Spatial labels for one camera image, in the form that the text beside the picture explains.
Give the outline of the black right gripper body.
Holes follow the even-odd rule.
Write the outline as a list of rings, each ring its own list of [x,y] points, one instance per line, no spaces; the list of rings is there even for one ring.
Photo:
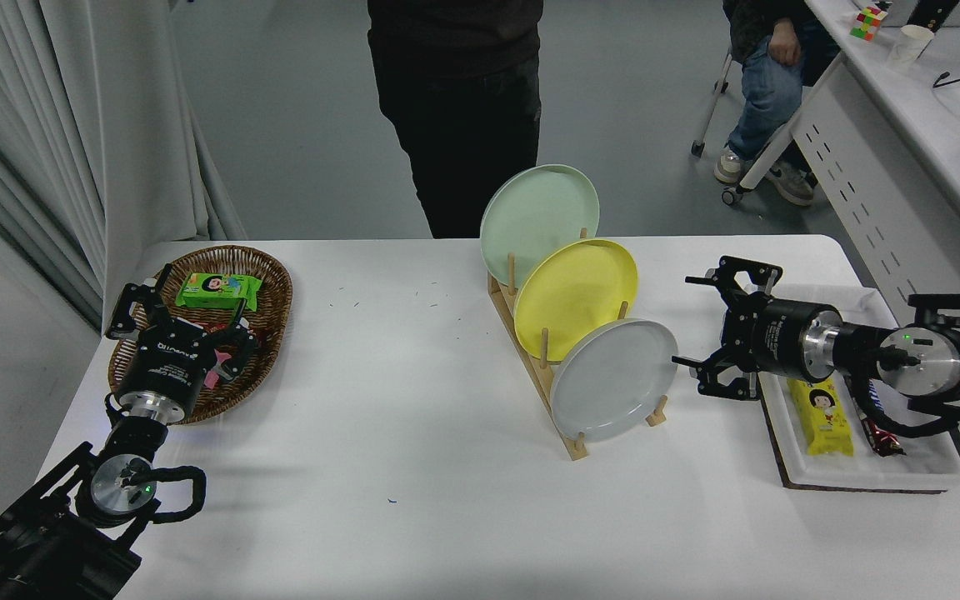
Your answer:
[[[747,335],[748,372],[810,375],[803,339],[816,316],[815,303],[749,296],[747,315],[753,318],[751,332]]]

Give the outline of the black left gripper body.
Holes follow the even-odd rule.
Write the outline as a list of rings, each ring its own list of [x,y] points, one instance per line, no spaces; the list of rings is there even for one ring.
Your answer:
[[[193,413],[206,376],[217,363],[216,346],[197,324],[173,319],[138,334],[137,352],[117,387],[129,413]]]

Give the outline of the seated person's hand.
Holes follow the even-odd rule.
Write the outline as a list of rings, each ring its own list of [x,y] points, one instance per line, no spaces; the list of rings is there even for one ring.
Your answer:
[[[768,44],[768,56],[783,66],[796,66],[803,57],[803,47],[792,19],[780,18],[774,22]]]

